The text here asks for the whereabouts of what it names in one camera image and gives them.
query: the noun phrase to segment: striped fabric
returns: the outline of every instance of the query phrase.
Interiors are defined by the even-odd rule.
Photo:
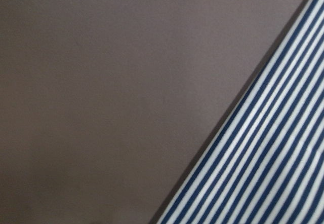
[[[309,0],[158,223],[324,223],[324,0]]]

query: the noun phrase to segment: striped lining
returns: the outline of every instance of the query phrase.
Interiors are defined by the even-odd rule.
[[[158,223],[324,222],[324,0],[309,0]]]

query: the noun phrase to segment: white stripe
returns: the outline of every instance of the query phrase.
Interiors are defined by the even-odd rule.
[[[295,47],[297,46],[298,42],[299,42],[299,41],[295,41],[295,42],[293,43],[293,45],[291,46],[291,49],[290,49],[289,52],[286,54],[285,59],[288,60],[288,59],[291,57],[291,54],[293,53],[293,50],[292,50],[292,49],[295,49]],[[279,72],[281,71],[281,69],[282,69],[282,68],[279,67],[278,70],[276,71],[276,73],[279,73]],[[289,72],[290,72],[291,69],[292,69],[292,67],[290,67],[289,70],[286,71],[285,77],[289,74]],[[266,93],[264,93],[264,94],[261,96],[261,98],[260,98],[260,100],[259,100],[259,103],[261,103],[261,102],[264,100],[264,97],[265,97],[265,96],[266,96]],[[264,111],[268,108],[270,102],[271,102],[271,101],[267,102],[265,108],[263,108]],[[256,110],[257,110],[257,109],[258,109],[258,108],[256,108],[256,107],[253,108],[253,111],[254,111],[253,114],[256,113]],[[250,121],[251,121],[251,119],[250,119],[250,120],[247,120],[246,123],[245,123],[244,125],[242,125],[241,128],[243,128],[243,129],[246,128],[246,127],[248,126],[247,123],[249,123]],[[232,143],[232,145],[231,145],[230,151],[228,151],[228,152],[225,153],[225,155],[223,156],[223,161],[221,161],[221,162],[218,164],[218,167],[214,170],[214,174],[212,174],[212,176],[210,177],[209,182],[207,182],[207,183],[205,184],[205,186],[204,186],[205,189],[204,189],[202,192],[206,191],[206,189],[209,187],[211,181],[214,179],[214,177],[216,176],[217,172],[219,171],[219,168],[223,166],[223,163],[224,163],[225,160],[227,159],[228,155],[231,153],[232,148],[235,147],[234,142],[236,142],[236,141],[239,139],[239,137],[241,137],[242,133],[243,133],[243,130],[241,130],[241,131],[237,134],[237,136],[236,136],[235,139],[233,140],[233,143]]]
[[[290,81],[290,85],[292,84],[292,81],[297,77],[297,73],[300,71],[301,68],[298,68],[298,70],[296,71],[296,73],[294,74],[294,76],[291,78],[291,81]],[[289,86],[290,85],[287,85],[287,87],[285,88],[285,90],[281,93],[279,99],[277,100],[276,102],[276,105],[274,106],[274,108],[272,109],[272,111],[270,112],[270,114],[268,115],[267,119],[265,120],[264,124],[262,125],[261,129],[259,130],[257,136],[255,137],[254,141],[251,143],[251,146],[249,147],[249,149],[247,150],[247,152],[245,153],[243,159],[241,160],[241,162],[245,162],[247,160],[247,158],[249,157],[252,149],[253,149],[253,146],[255,145],[255,143],[257,142],[257,140],[260,138],[260,136],[262,135],[263,133],[263,130],[265,129],[265,127],[267,126],[266,122],[268,122],[270,120],[270,118],[272,117],[273,115],[273,111],[276,110],[276,106],[279,105],[279,103],[282,102],[285,94],[287,93],[287,90],[289,89]],[[233,174],[233,178],[231,179],[231,182],[229,182],[226,186],[226,189],[224,190],[223,194],[220,196],[219,198],[219,202],[223,200],[223,198],[225,198],[225,195],[227,194],[227,191],[229,190],[229,188],[231,187],[232,183],[235,181],[237,175],[239,174],[239,171],[241,170],[241,167],[240,168],[237,168],[235,170],[235,173]],[[231,197],[229,203],[231,203],[232,201],[234,201],[234,198],[235,198],[235,194]],[[217,204],[214,205],[214,209],[211,211],[211,213],[213,211],[215,211],[215,208],[217,207]]]
[[[320,148],[315,153],[315,157],[314,157],[315,162],[318,162],[318,160],[320,159],[320,155],[321,155],[323,150],[324,150],[324,144],[321,144]],[[308,204],[307,207],[310,207],[311,203],[313,202],[313,200],[314,200],[314,198],[316,196],[316,192],[318,190],[318,187],[320,186],[320,183],[321,183],[323,177],[324,177],[324,168],[321,166],[321,168],[320,168],[320,170],[318,172],[318,175],[317,175],[317,177],[315,179],[315,182],[312,185],[311,190],[309,191],[309,195],[307,196],[307,199],[305,201],[305,203]],[[323,208],[323,202],[319,202],[318,206]],[[309,208],[307,208],[307,207],[301,209],[301,211],[299,212],[295,222],[300,223],[304,219],[304,217],[306,216],[306,214],[307,214],[307,212],[309,210]],[[313,215],[314,219],[318,218],[318,211],[319,210],[317,210],[316,215]]]
[[[252,99],[254,98],[255,94],[257,93],[258,87],[263,83],[264,79],[267,76],[267,73],[272,69],[275,61],[277,60],[278,56],[280,55],[280,53],[282,52],[282,50],[284,49],[287,41],[290,39],[291,35],[293,34],[294,30],[296,29],[297,25],[299,24],[300,20],[302,19],[303,15],[305,14],[307,8],[309,7],[310,3],[312,2],[312,0],[309,0],[305,6],[305,8],[303,9],[303,11],[301,12],[301,14],[298,16],[297,20],[295,21],[294,25],[292,26],[292,28],[290,29],[290,31],[288,32],[288,34],[286,35],[286,37],[284,38],[283,42],[281,43],[281,45],[278,47],[278,49],[276,50],[275,54],[273,55],[271,61],[268,63],[268,65],[266,66],[264,72],[262,73],[262,75],[260,76],[258,82],[256,83],[255,87],[253,88],[253,90],[251,91],[249,97],[247,98],[246,102],[244,103],[244,105],[240,108],[237,116],[236,116],[236,121],[234,120],[232,122],[232,124],[230,125],[228,131],[230,131],[230,129],[233,129],[237,122],[238,119],[241,118],[241,116],[243,115],[243,113],[245,112],[246,108],[249,106],[249,103],[252,101]],[[228,121],[228,119],[225,121],[225,123],[223,124],[223,126],[221,127],[221,129],[219,130],[219,132],[221,132],[221,130],[223,129],[224,125],[226,124],[226,122]],[[219,133],[214,137],[214,139],[211,142],[214,142],[215,139],[218,137]],[[195,170],[197,169],[197,167],[199,166],[199,164],[201,163],[202,159],[205,157],[206,153],[208,152],[208,150],[210,149],[210,147],[212,146],[212,143],[209,144],[209,146],[207,147],[207,149],[205,150],[205,152],[203,153],[203,155],[201,156],[200,160],[196,163],[196,165],[194,166],[193,170],[191,171],[191,173],[187,176],[186,180],[184,181],[184,183],[182,184],[182,186],[179,188],[179,190],[177,191],[177,193],[175,194],[174,198],[172,199],[172,201],[169,203],[168,207],[166,208],[166,210],[164,211],[164,213],[162,214],[162,216],[160,217],[158,223],[160,223],[163,218],[165,217],[165,215],[167,214],[167,212],[170,210],[170,208],[172,207],[172,205],[174,204],[175,200],[177,199],[177,197],[180,195],[180,193],[183,191],[183,188],[185,187],[185,185],[188,183],[189,179],[191,178],[191,176],[193,175],[193,173],[195,172]]]
[[[320,56],[320,51],[321,51],[321,49],[318,50],[318,52],[316,53],[316,55],[315,55],[313,61],[316,61],[316,60],[319,58],[319,56]],[[268,131],[267,135],[265,136],[265,138],[264,138],[264,142],[268,142],[269,139],[272,137],[273,133],[276,131],[276,127],[277,127],[277,125],[280,124],[280,122],[281,122],[282,119],[284,118],[285,113],[287,112],[289,106],[290,106],[290,105],[292,104],[292,102],[295,100],[295,98],[296,98],[298,92],[300,91],[300,89],[301,89],[303,83],[305,82],[305,80],[306,80],[307,77],[309,76],[309,74],[310,74],[311,69],[313,68],[313,66],[314,66],[314,64],[311,64],[311,65],[307,68],[307,70],[306,70],[305,74],[303,75],[302,79],[298,82],[298,85],[294,88],[294,91],[293,91],[292,95],[290,96],[288,102],[287,102],[286,105],[283,107],[283,109],[282,109],[282,111],[280,112],[279,116],[278,116],[277,119],[275,120],[274,124],[271,126],[271,128],[270,128],[270,130]],[[289,82],[289,84],[287,85],[287,87],[285,88],[285,90],[282,92],[282,94],[281,94],[280,96],[285,96],[285,95],[286,95],[286,90],[290,89],[290,87],[291,87],[291,82],[292,82],[292,81]],[[279,106],[278,102],[279,102],[279,101],[276,102],[274,108],[277,108],[277,107]],[[283,129],[282,129],[282,131],[286,130],[286,129],[290,126],[291,122],[292,122],[292,117],[290,117],[290,118],[288,119],[288,122],[285,124],[285,126],[284,126]],[[271,147],[271,149],[270,149],[269,152],[267,153],[266,157],[264,158],[264,161],[263,161],[263,162],[267,162],[267,161],[269,160],[268,158],[271,157],[271,156],[269,156],[269,153],[271,153],[271,152],[273,152],[273,151],[275,150],[275,149],[273,149],[274,146],[275,146],[275,144]],[[253,157],[251,163],[250,163],[249,166],[248,166],[248,169],[251,168],[251,167],[253,167],[253,166],[256,164],[256,161],[257,161],[258,157],[261,155],[262,151],[263,151],[263,149],[262,149],[262,146],[261,146],[261,147],[257,150],[256,154],[254,155],[254,157]],[[262,167],[262,165],[259,166],[259,168],[258,168],[256,174],[254,175],[253,179],[259,178],[259,176],[262,174],[263,168],[264,168],[264,167]],[[242,183],[245,182],[245,180],[247,179],[247,177],[248,177],[249,174],[250,174],[250,173],[247,172],[247,171],[244,173],[243,177],[242,177],[242,178],[240,179],[240,181],[239,181],[239,185],[238,185],[238,186],[240,186]],[[252,185],[251,185],[251,183],[250,183],[249,186],[245,189],[245,192],[248,192],[248,193],[250,192],[250,190],[252,189]],[[236,197],[236,195],[237,195],[238,192],[239,192],[238,186],[235,188],[235,191],[234,191],[234,193],[233,193],[233,195],[232,195],[233,199]],[[242,205],[244,204],[244,201],[245,201],[245,200],[246,200],[246,198],[241,198],[241,199],[240,199],[238,205],[236,206],[236,208],[235,208],[235,210],[234,210],[234,213],[240,210],[240,208],[241,208]]]
[[[319,34],[319,36],[321,36],[321,35],[323,34],[323,32],[324,32],[324,29],[322,29],[322,31],[321,31],[321,33]],[[319,96],[320,96],[320,93],[321,93],[321,91],[318,89],[317,92],[316,92],[316,94],[315,94],[315,96],[314,96],[314,99],[311,100],[310,104],[309,104],[308,107],[307,107],[307,110],[306,110],[307,113],[304,113],[304,114],[303,114],[303,117],[301,118],[300,122],[299,122],[298,125],[296,126],[295,130],[293,131],[293,133],[290,135],[289,139],[291,139],[291,138],[294,139],[294,136],[295,136],[296,134],[298,134],[298,132],[301,130],[301,127],[303,126],[303,123],[304,123],[304,121],[306,120],[306,118],[307,118],[307,116],[308,116],[308,112],[310,111],[310,108],[312,108],[313,105],[314,105],[315,102],[316,102],[315,98],[316,98],[316,97],[319,97]],[[249,215],[249,214],[251,213],[252,209],[254,208],[254,206],[256,205],[257,201],[258,201],[259,198],[261,197],[261,195],[262,195],[264,189],[266,188],[266,185],[269,183],[269,181],[271,180],[273,174],[276,172],[277,168],[279,167],[279,165],[280,165],[280,163],[281,163],[281,160],[285,157],[286,153],[288,152],[288,150],[289,150],[289,148],[290,148],[289,146],[290,146],[290,144],[287,143],[287,144],[284,146],[284,148],[282,149],[282,151],[281,151],[281,153],[279,154],[279,156],[278,156],[276,162],[275,162],[275,163],[273,164],[273,166],[271,167],[272,170],[269,171],[269,173],[267,174],[267,177],[264,179],[264,181],[263,181],[263,183],[261,184],[260,188],[259,188],[258,191],[256,192],[254,198],[253,198],[252,201],[250,202],[249,207],[248,207],[247,210],[246,210],[246,214],[243,216],[243,219],[244,219],[245,217],[247,218],[246,215]],[[286,164],[285,169],[289,169],[290,167],[288,168],[288,166],[289,166],[289,164]],[[268,203],[267,200],[269,200],[270,198],[272,198],[272,197],[274,196],[274,194],[275,194],[274,192],[277,191],[277,186],[280,186],[280,185],[278,185],[278,184],[280,183],[281,178],[278,178],[276,184],[273,186],[273,188],[272,188],[272,190],[271,190],[271,193],[273,193],[273,195],[269,193],[269,195],[267,196],[266,200],[264,201],[264,203],[263,203],[263,205],[262,205],[263,208],[266,208],[267,205],[270,203],[270,202]]]
[[[324,107],[324,100],[321,102],[320,106],[318,107],[318,109],[316,110],[316,112],[314,114],[314,117],[312,118],[311,122],[309,123],[309,125],[305,129],[305,132],[303,133],[303,136],[301,137],[300,141],[298,142],[298,145],[296,146],[295,151],[293,152],[293,154],[290,157],[289,161],[287,162],[285,168],[283,169],[283,171],[282,171],[283,173],[288,172],[291,169],[291,166],[293,165],[297,155],[299,154],[299,152],[300,152],[300,150],[302,148],[302,145],[304,144],[306,138],[308,137],[308,134],[311,131],[311,128],[314,126],[316,120],[318,119],[323,107]],[[320,135],[323,127],[324,127],[324,120],[321,121],[321,123],[318,126],[316,132],[314,133],[314,135],[311,136],[312,138],[310,140],[310,143],[309,143],[308,147],[312,148],[313,145],[315,145],[315,143],[318,140],[319,135]],[[306,151],[305,154],[303,155],[301,161],[297,165],[297,168],[296,168],[294,174],[292,175],[291,179],[289,180],[284,192],[282,193],[280,199],[277,201],[276,206],[275,206],[274,210],[272,211],[273,213],[278,213],[280,208],[283,206],[284,202],[287,199],[287,196],[289,195],[289,193],[290,193],[291,189],[293,188],[296,180],[298,179],[303,167],[305,166],[305,163],[306,163],[306,161],[307,161],[307,159],[309,157],[309,154],[310,154],[310,151]],[[260,218],[262,217],[262,215],[265,212],[266,208],[268,207],[268,205],[272,201],[273,197],[276,194],[276,190],[278,190],[280,188],[280,186],[283,183],[284,179],[285,179],[285,175],[281,174],[279,176],[277,182],[275,183],[275,185],[271,189],[271,191],[268,193],[268,196],[266,197],[265,201],[263,202],[262,206],[260,207],[260,209],[259,209],[258,213],[256,214],[255,218],[253,219],[253,221],[252,221],[253,223],[258,223],[260,221]],[[295,209],[297,203],[298,203],[298,200],[293,200],[290,203],[289,207],[286,210],[287,219],[285,219],[286,217],[282,217],[282,219],[281,219],[283,223],[287,222],[290,214]]]
[[[251,203],[249,205],[249,208],[246,210],[246,214],[242,217],[242,219],[248,218],[247,215],[249,215],[252,212],[252,209],[256,206],[257,201],[261,197],[263,191],[266,189],[266,186],[270,182],[270,180],[273,177],[275,171],[278,169],[280,163],[282,162],[282,160],[286,156],[286,154],[287,154],[287,152],[288,152],[288,150],[289,150],[289,148],[291,146],[291,143],[295,138],[295,135],[297,135],[298,132],[300,130],[302,130],[303,124],[306,121],[306,118],[307,118],[309,112],[311,111],[311,108],[314,107],[314,104],[315,104],[316,100],[319,98],[323,88],[324,88],[324,84],[321,84],[321,87],[317,90],[314,98],[312,98],[309,106],[307,107],[307,110],[305,111],[305,113],[303,114],[303,117],[301,118],[301,121],[298,123],[298,125],[295,128],[294,132],[290,135],[289,139],[287,140],[287,144],[284,146],[284,148],[282,149],[282,151],[279,154],[278,158],[276,159],[275,163],[271,167],[271,170],[269,171],[269,173],[267,174],[267,176],[264,179],[263,183],[261,184],[260,188],[258,189],[256,195],[253,198],[253,201],[251,201]],[[271,191],[268,193],[266,200],[264,201],[262,207],[258,211],[259,215],[257,215],[255,217],[253,223],[258,223],[260,221],[260,218],[262,217],[262,214],[264,213],[264,211],[266,210],[266,208],[268,207],[268,205],[272,201],[272,199],[273,199],[274,195],[276,194],[277,190],[280,188],[282,182],[285,179],[286,173],[289,172],[289,170],[291,169],[291,167],[292,167],[298,153],[300,152],[303,144],[305,143],[305,139],[307,138],[308,134],[310,133],[312,126],[316,122],[316,119],[320,115],[320,113],[322,111],[322,107],[324,107],[324,101],[321,102],[321,105],[320,105],[320,107],[317,108],[316,113],[315,113],[314,117],[312,118],[312,121],[309,123],[307,128],[304,130],[302,139],[298,142],[292,156],[290,157],[289,161],[286,163],[284,169],[282,170],[281,175],[278,177],[276,183],[272,187]],[[279,212],[279,210],[281,209],[281,207],[284,204],[285,200],[287,199],[287,195],[289,194],[288,190],[292,189],[293,184],[297,180],[297,178],[299,176],[299,173],[302,170],[302,167],[303,166],[299,166],[299,170],[296,169],[296,172],[293,174],[293,176],[292,176],[292,178],[290,180],[290,184],[288,184],[286,189],[285,189],[285,191],[287,191],[286,195],[284,193],[281,195],[280,199],[276,203],[276,205],[275,205],[274,209],[271,211],[271,213],[278,213]],[[271,219],[275,218],[275,214],[271,214],[271,213],[269,215],[269,219],[270,219],[269,222],[272,222],[273,220],[271,220]]]
[[[263,73],[263,80],[265,79],[265,77],[267,76],[267,74],[270,71],[270,67],[268,67],[268,69],[265,71],[265,73]],[[242,105],[241,109],[239,110],[238,114],[236,115],[235,119],[233,120],[233,123],[229,126],[229,128],[226,130],[225,134],[223,135],[222,140],[219,142],[218,146],[214,149],[213,153],[210,155],[210,157],[208,158],[207,162],[205,163],[204,167],[201,169],[200,173],[198,174],[198,176],[196,177],[196,179],[193,181],[193,183],[191,184],[190,188],[188,189],[187,193],[185,194],[185,196],[182,198],[182,200],[180,201],[178,207],[176,208],[176,210],[173,212],[173,214],[171,215],[169,221],[170,223],[173,223],[178,215],[178,212],[181,211],[183,209],[183,207],[185,206],[185,204],[188,202],[189,198],[191,197],[192,193],[195,191],[195,189],[198,187],[200,181],[203,179],[203,177],[206,175],[207,171],[210,169],[213,161],[217,158],[217,156],[219,155],[220,151],[223,149],[223,147],[225,146],[228,138],[231,136],[232,131],[235,129],[235,127],[237,126],[237,123],[239,122],[239,119],[243,116],[243,114],[246,112],[248,106],[250,105],[251,101],[253,100],[255,94],[258,92],[258,88],[260,87],[260,85],[263,83],[263,80],[259,80],[254,89],[251,91],[250,96],[247,98],[247,100],[244,102],[244,104]],[[244,122],[244,124],[248,124],[251,120],[251,118],[247,118],[247,120]]]
[[[318,174],[320,176],[318,176],[315,180],[315,185],[320,185],[321,181],[324,181],[323,177],[324,177],[324,170],[323,170],[323,167],[321,167],[320,169],[321,172],[319,172]],[[315,223],[317,221],[317,219],[320,217],[320,215],[322,214],[322,212],[324,211],[324,206],[323,206],[323,203],[324,203],[324,194],[322,193],[321,197],[320,197],[320,200],[318,202],[319,204],[317,205],[314,213],[313,213],[313,216],[311,217],[311,219],[309,220],[309,223]]]
[[[199,220],[201,218],[201,216],[204,213],[204,210],[206,209],[206,207],[208,206],[208,204],[211,202],[213,196],[215,195],[215,193],[217,192],[217,190],[219,189],[219,187],[221,186],[221,184],[223,183],[224,179],[227,177],[227,174],[229,173],[229,171],[232,168],[232,165],[234,164],[234,162],[236,161],[237,157],[239,156],[239,154],[241,153],[242,149],[246,146],[247,141],[249,140],[249,138],[251,137],[253,130],[257,127],[257,125],[259,124],[260,120],[262,119],[262,116],[264,115],[264,113],[266,112],[266,110],[269,108],[271,102],[274,100],[275,96],[278,94],[278,90],[282,87],[282,84],[284,83],[285,79],[288,77],[288,74],[291,72],[291,70],[293,69],[294,64],[296,63],[296,60],[299,59],[301,53],[303,52],[303,50],[305,49],[305,47],[307,46],[307,43],[309,42],[309,40],[311,39],[312,35],[315,33],[316,29],[318,28],[319,23],[316,23],[316,26],[314,26],[313,30],[310,32],[310,34],[308,35],[307,39],[305,40],[305,42],[303,43],[301,49],[299,50],[299,52],[297,53],[296,57],[294,58],[292,64],[290,65],[290,67],[287,69],[286,73],[284,74],[284,76],[280,79],[280,82],[278,83],[277,87],[275,88],[275,90],[273,91],[271,97],[269,98],[269,100],[267,101],[266,105],[264,106],[264,108],[262,109],[262,111],[260,112],[259,116],[257,117],[257,119],[255,120],[253,126],[250,128],[248,134],[246,135],[244,141],[240,144],[240,147],[237,150],[237,153],[235,154],[235,156],[233,157],[233,160],[231,160],[231,162],[228,164],[225,172],[223,173],[223,175],[221,176],[221,178],[219,179],[218,183],[214,186],[212,192],[210,193],[209,197],[206,199],[206,201],[204,202],[203,206],[200,209],[200,212],[198,213],[198,215],[196,216],[196,218],[194,219],[195,221],[193,223],[195,223],[197,220]],[[297,72],[301,70],[301,67],[299,67],[299,70],[297,70],[295,72],[295,77],[292,78],[292,81],[294,78],[297,77]],[[215,174],[211,175],[210,179],[214,179],[216,174],[218,173],[219,169],[224,165],[225,160],[227,159],[227,155],[224,156],[224,160],[222,162],[220,162],[217,166],[217,168],[214,170]],[[232,183],[235,181],[236,176],[239,174],[239,171],[241,170],[241,168],[237,168],[237,170],[235,171],[235,173],[233,174],[231,180],[227,186],[229,189],[232,186]],[[207,188],[204,188],[202,190],[202,192],[204,193],[207,190]],[[191,208],[196,207],[197,202],[194,202],[193,205],[191,206]],[[187,216],[189,216],[191,214],[192,209],[188,210],[187,212]]]

